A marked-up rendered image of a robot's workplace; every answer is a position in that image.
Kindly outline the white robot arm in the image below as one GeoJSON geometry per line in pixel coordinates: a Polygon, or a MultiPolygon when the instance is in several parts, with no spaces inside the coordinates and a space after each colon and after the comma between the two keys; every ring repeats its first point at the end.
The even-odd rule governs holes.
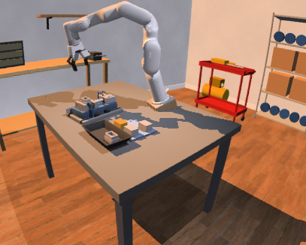
{"type": "MultiPolygon", "coordinates": [[[[100,23],[108,23],[110,21],[125,17],[128,20],[136,22],[144,27],[144,62],[143,69],[147,78],[150,92],[152,95],[152,104],[163,104],[169,100],[165,90],[162,76],[159,70],[161,49],[158,41],[158,23],[155,17],[149,12],[129,2],[120,2],[110,7],[103,8],[79,20],[66,22],[63,24],[68,45],[80,42],[78,32],[86,31],[88,27],[98,25],[100,23]],[[118,5],[118,6],[117,6],[118,5]],[[146,43],[145,43],[146,42],[146,43]]],[[[143,63],[142,62],[142,63],[143,63]]]]}

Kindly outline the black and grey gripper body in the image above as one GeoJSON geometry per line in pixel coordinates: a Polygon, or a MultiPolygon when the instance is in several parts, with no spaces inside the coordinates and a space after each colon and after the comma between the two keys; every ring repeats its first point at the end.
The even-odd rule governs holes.
{"type": "Polygon", "coordinates": [[[71,55],[71,59],[74,61],[77,61],[79,59],[82,59],[82,56],[80,56],[80,53],[76,53],[77,50],[84,50],[82,42],[72,45],[68,45],[68,55],[71,55]]]}

